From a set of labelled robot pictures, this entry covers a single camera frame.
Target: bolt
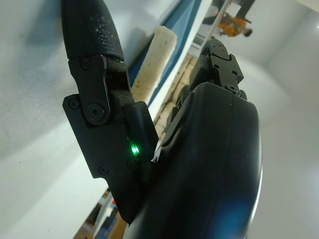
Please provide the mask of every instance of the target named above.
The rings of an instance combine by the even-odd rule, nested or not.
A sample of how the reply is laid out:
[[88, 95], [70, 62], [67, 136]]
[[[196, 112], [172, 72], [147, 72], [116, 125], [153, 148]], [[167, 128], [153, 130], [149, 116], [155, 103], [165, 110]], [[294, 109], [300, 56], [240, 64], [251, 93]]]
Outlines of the bolt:
[[99, 172], [100, 172], [100, 174], [102, 174], [102, 175], [106, 175], [106, 174], [108, 174], [109, 170], [108, 170], [107, 167], [101, 166], [101, 167], [99, 168]]
[[231, 84], [227, 84], [226, 85], [226, 89], [228, 89], [229, 91], [231, 91], [234, 94], [238, 93], [238, 88], [233, 86], [233, 85], [231, 85]]
[[87, 113], [93, 121], [100, 121], [105, 115], [104, 109], [98, 104], [90, 104], [87, 108]]
[[91, 60], [88, 58], [80, 59], [81, 68], [85, 71], [89, 70], [92, 66]]
[[80, 104], [78, 102], [77, 99], [71, 99], [69, 100], [69, 107], [73, 110], [76, 110], [77, 108], [79, 108]]

